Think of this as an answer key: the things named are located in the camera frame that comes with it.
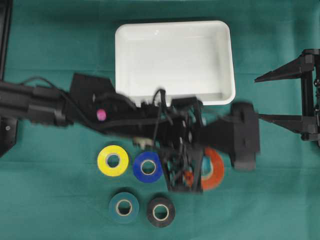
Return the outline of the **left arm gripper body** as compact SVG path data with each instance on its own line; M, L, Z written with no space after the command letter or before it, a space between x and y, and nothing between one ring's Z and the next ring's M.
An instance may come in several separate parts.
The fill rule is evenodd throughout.
M146 148L155 151L170 192L202 193L201 164L204 148L194 143L203 126L202 102L195 96L175 98L170 106L143 102L135 109L137 128L151 139Z

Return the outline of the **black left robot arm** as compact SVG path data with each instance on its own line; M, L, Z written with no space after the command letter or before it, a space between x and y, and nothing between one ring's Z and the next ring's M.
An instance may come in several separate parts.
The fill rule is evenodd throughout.
M75 73L68 91L43 77L20 83L1 82L0 115L36 124L67 127L83 125L103 135L140 141L155 149L167 187L174 192L204 190L201 164L204 146L193 143L202 126L202 103L196 97L176 98L167 104L166 91L156 90L151 102L136 105L116 92L110 79Z

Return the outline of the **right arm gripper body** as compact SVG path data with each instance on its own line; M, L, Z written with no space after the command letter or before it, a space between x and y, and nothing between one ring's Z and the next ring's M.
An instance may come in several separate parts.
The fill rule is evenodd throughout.
M301 67L301 103L302 116L306 121L304 141L320 144L320 50L305 49Z

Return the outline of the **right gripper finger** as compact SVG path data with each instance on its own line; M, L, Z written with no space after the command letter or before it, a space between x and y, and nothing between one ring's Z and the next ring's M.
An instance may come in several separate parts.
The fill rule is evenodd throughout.
M257 77L254 82L260 83L275 80L297 79L302 75L302 64L303 57L300 56L275 70L269 71Z
M303 118L300 115L259 114L259 118L287 130L303 130Z

